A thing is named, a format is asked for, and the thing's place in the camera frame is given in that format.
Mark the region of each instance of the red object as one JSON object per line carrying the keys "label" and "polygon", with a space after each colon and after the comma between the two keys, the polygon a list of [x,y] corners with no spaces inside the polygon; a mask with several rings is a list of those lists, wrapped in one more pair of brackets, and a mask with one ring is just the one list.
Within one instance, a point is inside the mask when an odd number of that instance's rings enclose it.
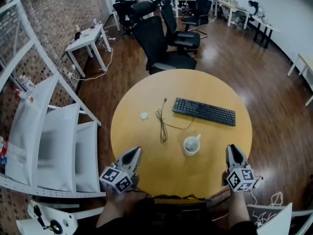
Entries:
{"label": "red object", "polygon": [[0,152],[0,155],[5,156],[7,149],[8,149],[8,141],[3,140],[3,147],[2,147],[2,150]]}

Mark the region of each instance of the white table leg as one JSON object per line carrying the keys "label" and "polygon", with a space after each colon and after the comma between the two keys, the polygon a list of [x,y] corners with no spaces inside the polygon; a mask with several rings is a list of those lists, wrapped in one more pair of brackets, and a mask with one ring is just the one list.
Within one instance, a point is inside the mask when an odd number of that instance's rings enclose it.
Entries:
{"label": "white table leg", "polygon": [[110,44],[108,42],[106,33],[104,32],[103,28],[101,28],[101,33],[102,33],[102,36],[103,36],[104,43],[106,44],[106,47],[108,48],[108,52],[111,52],[112,50],[111,50]]}
{"label": "white table leg", "polygon": [[229,16],[228,16],[228,23],[227,23],[227,26],[230,27],[230,22],[231,22],[231,17],[233,15],[233,9],[230,9],[229,11]]}
{"label": "white table leg", "polygon": [[289,70],[289,72],[288,72],[288,76],[290,76],[290,74],[292,73],[292,71],[293,71],[293,69],[295,68],[295,65],[296,65],[296,63],[297,63],[298,61],[299,61],[299,55],[298,55],[297,60],[295,60],[295,62],[293,63],[293,65],[292,65],[291,69]]}
{"label": "white table leg", "polygon": [[217,6],[218,6],[218,2],[217,0],[215,0],[215,16],[217,16]]}
{"label": "white table leg", "polygon": [[85,77],[86,75],[84,74],[82,68],[79,66],[77,60],[75,59],[73,53],[71,51],[68,51],[68,55],[71,58],[73,64],[76,66],[78,72],[81,74],[82,77]]}
{"label": "white table leg", "polygon": [[307,66],[305,66],[304,68],[303,68],[303,70],[299,73],[299,76],[301,76],[302,75],[302,73],[307,69],[308,67]]}
{"label": "white table leg", "polygon": [[305,103],[305,106],[308,106],[309,103],[311,103],[312,100],[313,100],[313,96],[311,96],[311,98],[309,99],[309,101]]}
{"label": "white table leg", "polygon": [[117,12],[116,11],[113,11],[113,17],[114,17],[114,21],[115,21],[117,30],[120,31],[120,29],[119,29],[119,22],[117,20]]}
{"label": "white table leg", "polygon": [[94,54],[96,55],[96,57],[97,57],[97,59],[98,59],[98,61],[99,61],[99,64],[100,64],[101,68],[103,69],[104,72],[106,72],[106,71],[107,71],[107,68],[106,68],[105,64],[103,63],[103,60],[102,60],[102,58],[101,58],[101,56],[100,56],[100,53],[99,53],[99,51],[98,51],[98,49],[97,49],[96,44],[95,44],[95,43],[92,43],[92,44],[91,44],[91,47],[92,47],[93,52],[94,52]]}
{"label": "white table leg", "polygon": [[178,1],[175,0],[175,11],[176,11],[176,18],[178,18]]}
{"label": "white table leg", "polygon": [[88,51],[89,56],[90,56],[91,58],[93,58],[93,55],[92,55],[92,52],[91,52],[89,46],[86,46],[86,50]]}
{"label": "white table leg", "polygon": [[244,29],[246,29],[246,26],[248,24],[248,19],[249,19],[249,13],[246,13],[246,21],[245,21],[245,25],[244,25]]}

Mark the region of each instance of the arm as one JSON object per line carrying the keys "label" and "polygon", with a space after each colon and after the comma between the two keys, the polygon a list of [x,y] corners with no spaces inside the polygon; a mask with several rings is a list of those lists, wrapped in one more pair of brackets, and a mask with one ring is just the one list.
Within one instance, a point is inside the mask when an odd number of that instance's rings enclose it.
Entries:
{"label": "arm", "polygon": [[112,201],[108,201],[101,213],[96,228],[103,226],[110,221],[123,216],[123,211],[119,210]]}
{"label": "arm", "polygon": [[228,225],[231,228],[235,224],[244,221],[250,221],[244,194],[242,192],[231,191],[228,208]]}

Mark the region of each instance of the chair armrest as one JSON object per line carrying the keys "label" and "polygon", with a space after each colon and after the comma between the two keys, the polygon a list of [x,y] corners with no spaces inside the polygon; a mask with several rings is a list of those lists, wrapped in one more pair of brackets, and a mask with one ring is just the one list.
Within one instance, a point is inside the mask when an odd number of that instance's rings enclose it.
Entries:
{"label": "chair armrest", "polygon": [[182,22],[182,24],[197,25],[196,23],[193,23],[193,22]]}
{"label": "chair armrest", "polygon": [[192,47],[192,43],[184,42],[184,41],[175,41],[174,44]]}
{"label": "chair armrest", "polygon": [[177,36],[179,36],[179,37],[185,37],[185,38],[193,38],[193,37],[194,37],[194,35],[188,34],[188,33],[187,33],[187,34],[178,33]]}
{"label": "chair armrest", "polygon": [[204,14],[204,15],[200,15],[199,17],[204,18],[204,17],[208,17],[208,16],[209,16],[209,14]]}
{"label": "chair armrest", "polygon": [[170,66],[170,65],[166,65],[166,64],[162,64],[162,63],[155,63],[153,66],[153,68],[157,68],[163,71],[168,71],[168,70],[175,70],[176,67]]}

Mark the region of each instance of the wooden floor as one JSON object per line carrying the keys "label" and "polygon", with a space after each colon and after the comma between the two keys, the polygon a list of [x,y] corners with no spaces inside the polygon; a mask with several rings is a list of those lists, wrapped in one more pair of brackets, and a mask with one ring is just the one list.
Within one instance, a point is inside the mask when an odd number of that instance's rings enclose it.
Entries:
{"label": "wooden floor", "polygon": [[[311,90],[274,45],[263,49],[253,42],[254,31],[227,27],[217,19],[201,30],[209,37],[201,40],[196,55],[196,70],[221,79],[232,87],[245,103],[253,128],[249,163],[256,175],[265,180],[253,193],[258,204],[269,205],[273,194],[281,191],[284,204],[302,209],[307,197],[305,187],[313,169],[313,103],[305,107]],[[108,29],[117,37],[115,26]],[[79,97],[95,113],[103,126],[98,132],[100,172],[114,160],[110,128],[114,111],[123,95],[149,74],[146,55],[136,40],[125,37],[111,41],[113,60],[107,74],[96,80],[83,81]],[[110,54],[100,52],[105,64]],[[85,70],[87,77],[99,74],[96,59]],[[254,203],[247,195],[247,202]]]}

